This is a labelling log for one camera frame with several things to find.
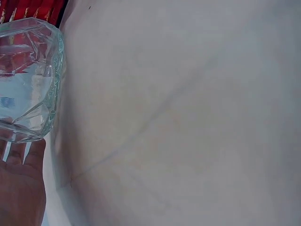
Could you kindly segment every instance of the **white surface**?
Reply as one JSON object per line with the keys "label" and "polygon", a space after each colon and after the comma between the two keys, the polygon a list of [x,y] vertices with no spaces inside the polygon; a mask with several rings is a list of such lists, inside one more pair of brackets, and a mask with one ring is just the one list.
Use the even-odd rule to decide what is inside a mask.
{"label": "white surface", "polygon": [[297,0],[70,0],[49,224],[299,226],[300,15]]}

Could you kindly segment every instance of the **hand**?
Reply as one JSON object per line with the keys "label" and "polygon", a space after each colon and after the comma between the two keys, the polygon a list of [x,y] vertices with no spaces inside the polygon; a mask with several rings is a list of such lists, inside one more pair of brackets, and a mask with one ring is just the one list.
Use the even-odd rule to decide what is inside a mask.
{"label": "hand", "polygon": [[4,162],[6,145],[0,140],[0,225],[40,226],[46,206],[42,174],[46,142],[33,142],[25,161],[26,144],[12,144]]}

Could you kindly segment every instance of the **clear glass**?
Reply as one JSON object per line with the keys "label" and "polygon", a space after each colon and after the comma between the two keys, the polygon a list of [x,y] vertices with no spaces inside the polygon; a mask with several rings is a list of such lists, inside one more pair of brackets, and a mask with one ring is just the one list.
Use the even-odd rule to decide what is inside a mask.
{"label": "clear glass", "polygon": [[36,18],[0,25],[0,139],[31,142],[52,129],[63,73],[59,29]]}

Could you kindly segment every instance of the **finger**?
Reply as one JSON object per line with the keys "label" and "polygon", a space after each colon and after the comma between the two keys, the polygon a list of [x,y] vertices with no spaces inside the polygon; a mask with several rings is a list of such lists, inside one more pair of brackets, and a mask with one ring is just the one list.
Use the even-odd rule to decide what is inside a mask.
{"label": "finger", "polygon": [[11,144],[8,159],[6,160],[7,164],[22,164],[24,159],[26,143],[24,144]]}
{"label": "finger", "polygon": [[3,160],[4,152],[6,150],[7,141],[0,140],[0,160]]}
{"label": "finger", "polygon": [[[11,118],[5,118],[1,120],[12,121]],[[11,132],[8,129],[0,128],[0,160],[3,160],[3,156],[7,146],[7,141],[4,139],[9,139],[10,137],[11,137]]]}
{"label": "finger", "polygon": [[25,158],[24,165],[29,165],[39,172],[43,172],[43,159],[46,147],[46,141],[44,139],[33,142],[29,153]]}

